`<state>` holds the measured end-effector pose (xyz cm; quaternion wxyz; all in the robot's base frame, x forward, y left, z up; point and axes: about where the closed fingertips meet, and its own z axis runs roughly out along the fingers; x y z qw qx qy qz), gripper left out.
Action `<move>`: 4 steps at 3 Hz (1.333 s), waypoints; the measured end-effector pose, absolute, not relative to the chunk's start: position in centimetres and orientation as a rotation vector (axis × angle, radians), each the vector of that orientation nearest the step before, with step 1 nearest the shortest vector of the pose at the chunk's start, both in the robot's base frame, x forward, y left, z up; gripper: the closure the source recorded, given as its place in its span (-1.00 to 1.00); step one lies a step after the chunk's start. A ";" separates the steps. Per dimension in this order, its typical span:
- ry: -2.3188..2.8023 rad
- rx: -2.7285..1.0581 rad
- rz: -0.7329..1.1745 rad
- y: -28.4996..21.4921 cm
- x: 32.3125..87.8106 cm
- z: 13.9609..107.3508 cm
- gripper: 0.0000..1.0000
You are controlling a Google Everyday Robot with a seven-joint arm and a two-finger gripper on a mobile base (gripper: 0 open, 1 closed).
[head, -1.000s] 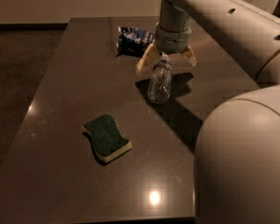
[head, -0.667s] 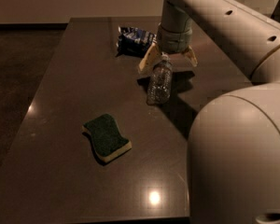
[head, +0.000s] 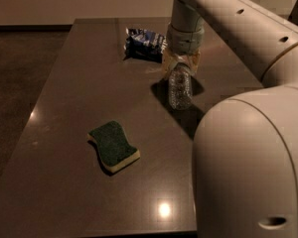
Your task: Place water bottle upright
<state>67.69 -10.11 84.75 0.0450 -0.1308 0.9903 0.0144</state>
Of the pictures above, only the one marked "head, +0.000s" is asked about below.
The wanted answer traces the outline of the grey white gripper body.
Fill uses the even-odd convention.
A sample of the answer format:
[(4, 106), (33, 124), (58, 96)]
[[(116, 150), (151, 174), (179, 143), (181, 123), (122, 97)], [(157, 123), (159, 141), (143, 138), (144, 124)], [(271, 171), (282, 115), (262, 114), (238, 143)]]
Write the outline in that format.
[(200, 48), (204, 32), (204, 28), (196, 32), (181, 32), (169, 25), (166, 37), (168, 48), (179, 56), (192, 55)]

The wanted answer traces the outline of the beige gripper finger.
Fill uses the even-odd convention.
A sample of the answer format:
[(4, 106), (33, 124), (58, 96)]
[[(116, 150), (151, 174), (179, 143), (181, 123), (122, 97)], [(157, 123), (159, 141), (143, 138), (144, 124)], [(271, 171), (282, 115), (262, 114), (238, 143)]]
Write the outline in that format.
[(169, 78), (171, 71), (176, 67), (177, 63), (178, 56), (169, 48), (166, 48), (162, 55), (162, 73), (165, 80)]
[(200, 57), (201, 52), (199, 50), (196, 50), (191, 55), (185, 55), (185, 64), (190, 69), (191, 75), (195, 75), (197, 73), (200, 64)]

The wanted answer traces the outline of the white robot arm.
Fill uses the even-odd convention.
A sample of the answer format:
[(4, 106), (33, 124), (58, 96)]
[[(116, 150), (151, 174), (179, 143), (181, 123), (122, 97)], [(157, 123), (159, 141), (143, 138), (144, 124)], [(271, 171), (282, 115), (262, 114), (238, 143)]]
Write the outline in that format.
[(261, 82), (201, 120), (193, 143), (199, 238), (298, 238), (298, 26), (250, 0), (174, 0), (168, 45), (206, 21)]

